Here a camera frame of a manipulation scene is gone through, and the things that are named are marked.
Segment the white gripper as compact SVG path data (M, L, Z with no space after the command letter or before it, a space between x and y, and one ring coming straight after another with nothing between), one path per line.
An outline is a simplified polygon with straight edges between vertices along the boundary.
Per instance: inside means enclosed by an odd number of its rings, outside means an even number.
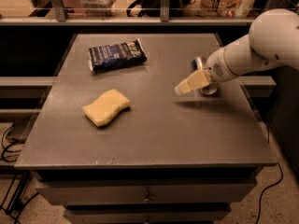
M214 51L206 60L206 70L196 70L183 79L176 87L175 93L182 95L208 86L211 78L216 82L226 82L237 78L225 61L226 47Z

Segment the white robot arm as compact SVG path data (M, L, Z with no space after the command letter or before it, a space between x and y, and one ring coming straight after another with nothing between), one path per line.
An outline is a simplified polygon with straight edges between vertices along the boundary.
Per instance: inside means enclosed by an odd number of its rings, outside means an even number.
M182 95L211 84L226 82L245 74L280 66L299 66L299 14L277 8L258 16L249 33L214 51L176 87Z

